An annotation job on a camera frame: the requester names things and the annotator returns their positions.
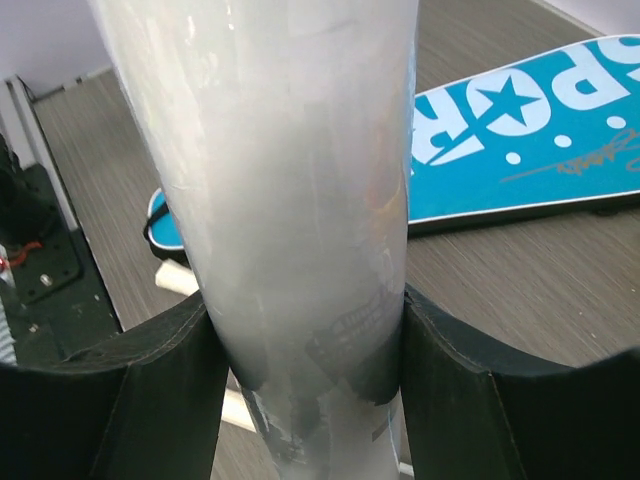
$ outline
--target wall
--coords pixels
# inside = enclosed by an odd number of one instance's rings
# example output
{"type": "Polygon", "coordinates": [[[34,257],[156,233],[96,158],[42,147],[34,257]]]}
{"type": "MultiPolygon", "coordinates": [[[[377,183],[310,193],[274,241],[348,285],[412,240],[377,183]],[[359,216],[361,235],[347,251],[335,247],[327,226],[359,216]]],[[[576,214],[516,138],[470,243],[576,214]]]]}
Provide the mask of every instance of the wall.
{"type": "Polygon", "coordinates": [[[0,0],[0,79],[41,95],[109,64],[87,0],[0,0]]]}
{"type": "Polygon", "coordinates": [[[546,0],[605,35],[640,33],[640,0],[546,0]]]}

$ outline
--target floor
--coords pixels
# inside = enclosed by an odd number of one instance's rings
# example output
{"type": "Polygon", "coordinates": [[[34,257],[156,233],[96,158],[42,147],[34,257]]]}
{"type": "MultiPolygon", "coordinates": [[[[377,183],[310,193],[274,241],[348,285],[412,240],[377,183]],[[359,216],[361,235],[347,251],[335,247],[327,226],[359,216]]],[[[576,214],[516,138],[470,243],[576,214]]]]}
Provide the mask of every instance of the floor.
{"type": "MultiPolygon", "coordinates": [[[[590,36],[529,0],[428,0],[418,89],[590,36]]],[[[123,326],[175,304],[179,296],[154,285],[159,263],[141,230],[157,181],[113,74],[42,100],[36,112],[123,326]]],[[[408,272],[453,314],[558,362],[581,365],[640,343],[640,212],[414,239],[408,272]]],[[[257,436],[224,425],[212,478],[275,475],[257,436]]]]}

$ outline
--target screw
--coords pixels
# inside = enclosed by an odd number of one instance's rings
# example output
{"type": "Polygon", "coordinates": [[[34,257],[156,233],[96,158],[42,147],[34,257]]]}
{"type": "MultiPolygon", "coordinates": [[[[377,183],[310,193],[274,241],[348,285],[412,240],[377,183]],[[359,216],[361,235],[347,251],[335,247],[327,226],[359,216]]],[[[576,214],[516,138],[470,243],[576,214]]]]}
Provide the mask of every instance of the screw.
{"type": "Polygon", "coordinates": [[[40,282],[45,287],[50,287],[51,285],[53,285],[53,280],[51,280],[51,277],[49,275],[46,275],[46,274],[40,275],[40,282]]]}

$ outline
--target handwritten scribble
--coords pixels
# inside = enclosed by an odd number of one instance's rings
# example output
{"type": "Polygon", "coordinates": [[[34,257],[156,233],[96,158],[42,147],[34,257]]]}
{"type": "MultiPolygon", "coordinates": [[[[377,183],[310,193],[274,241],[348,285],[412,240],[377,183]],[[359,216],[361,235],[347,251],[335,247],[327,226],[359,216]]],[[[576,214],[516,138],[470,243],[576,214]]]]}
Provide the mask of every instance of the handwritten scribble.
{"type": "MultiPolygon", "coordinates": [[[[524,177],[553,170],[560,174],[580,176],[583,172],[594,165],[602,166],[605,162],[615,162],[616,156],[619,153],[640,150],[640,141],[635,141],[639,138],[640,133],[636,132],[633,128],[623,130],[617,133],[608,144],[604,145],[598,150],[587,153],[580,157],[566,160],[564,162],[554,163],[545,167],[537,168],[535,170],[518,173],[516,175],[503,178],[501,182],[511,182],[524,177]]],[[[627,163],[626,168],[629,172],[640,172],[640,157],[635,158],[627,163]]]]}

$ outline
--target plastic wrap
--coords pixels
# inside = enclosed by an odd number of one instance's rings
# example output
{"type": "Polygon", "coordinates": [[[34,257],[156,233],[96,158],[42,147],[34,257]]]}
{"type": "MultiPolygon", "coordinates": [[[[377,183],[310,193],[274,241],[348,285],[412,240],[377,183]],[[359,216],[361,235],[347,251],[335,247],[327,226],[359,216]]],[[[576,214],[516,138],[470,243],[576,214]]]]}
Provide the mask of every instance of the plastic wrap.
{"type": "Polygon", "coordinates": [[[91,1],[281,478],[397,478],[418,1],[91,1]]]}

